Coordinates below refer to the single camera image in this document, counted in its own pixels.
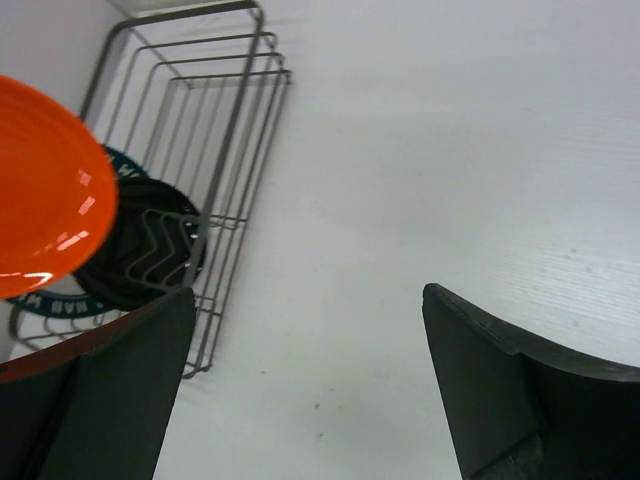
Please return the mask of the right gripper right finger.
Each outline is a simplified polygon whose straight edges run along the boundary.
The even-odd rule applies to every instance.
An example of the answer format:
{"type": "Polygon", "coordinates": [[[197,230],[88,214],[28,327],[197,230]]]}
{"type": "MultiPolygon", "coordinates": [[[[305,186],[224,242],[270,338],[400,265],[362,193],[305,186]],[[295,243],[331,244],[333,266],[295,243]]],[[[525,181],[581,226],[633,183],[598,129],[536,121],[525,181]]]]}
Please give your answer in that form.
{"type": "Polygon", "coordinates": [[[638,368],[552,342],[436,283],[422,312],[463,478],[638,478],[638,368]]]}

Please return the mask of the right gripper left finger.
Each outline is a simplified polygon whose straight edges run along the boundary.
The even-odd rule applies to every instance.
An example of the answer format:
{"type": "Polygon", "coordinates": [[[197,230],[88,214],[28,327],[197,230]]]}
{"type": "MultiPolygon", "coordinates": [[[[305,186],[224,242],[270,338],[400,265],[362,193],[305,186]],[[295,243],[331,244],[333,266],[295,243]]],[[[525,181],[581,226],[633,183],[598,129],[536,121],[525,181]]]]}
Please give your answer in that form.
{"type": "Polygon", "coordinates": [[[182,288],[2,363],[2,478],[152,478],[195,324],[182,288]]]}

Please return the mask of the white plate dark rim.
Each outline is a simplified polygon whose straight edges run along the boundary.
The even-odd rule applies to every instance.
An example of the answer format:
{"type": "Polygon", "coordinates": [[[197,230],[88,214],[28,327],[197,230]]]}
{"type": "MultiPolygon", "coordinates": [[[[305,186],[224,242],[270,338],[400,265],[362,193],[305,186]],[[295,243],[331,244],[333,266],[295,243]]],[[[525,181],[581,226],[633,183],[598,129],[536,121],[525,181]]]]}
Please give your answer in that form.
{"type": "MultiPolygon", "coordinates": [[[[130,156],[107,145],[103,148],[118,179],[149,177],[130,156]]],[[[6,302],[28,313],[55,319],[86,318],[112,310],[112,307],[101,303],[95,295],[84,291],[72,275],[51,284],[47,289],[9,298],[6,302]]]]}

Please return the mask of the black plate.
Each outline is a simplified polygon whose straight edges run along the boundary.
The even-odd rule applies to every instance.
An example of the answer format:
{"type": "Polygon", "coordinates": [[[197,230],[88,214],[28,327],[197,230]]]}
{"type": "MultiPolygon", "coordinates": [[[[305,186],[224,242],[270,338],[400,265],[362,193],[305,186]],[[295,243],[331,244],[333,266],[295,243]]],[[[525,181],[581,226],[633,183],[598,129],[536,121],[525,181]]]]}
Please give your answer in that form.
{"type": "Polygon", "coordinates": [[[121,178],[118,193],[109,235],[74,279],[107,307],[133,311],[182,287],[190,268],[199,277],[207,247],[192,259],[200,211],[175,187],[151,178],[121,178]]]}

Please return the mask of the orange plate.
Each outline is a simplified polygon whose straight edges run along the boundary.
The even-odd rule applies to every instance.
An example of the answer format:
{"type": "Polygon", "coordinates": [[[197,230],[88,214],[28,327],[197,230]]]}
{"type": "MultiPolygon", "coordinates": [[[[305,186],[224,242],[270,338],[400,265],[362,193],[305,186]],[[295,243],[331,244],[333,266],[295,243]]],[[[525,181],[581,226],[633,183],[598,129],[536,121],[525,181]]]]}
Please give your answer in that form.
{"type": "Polygon", "coordinates": [[[103,146],[59,102],[1,79],[1,296],[39,290],[103,244],[118,205],[103,146]]]}

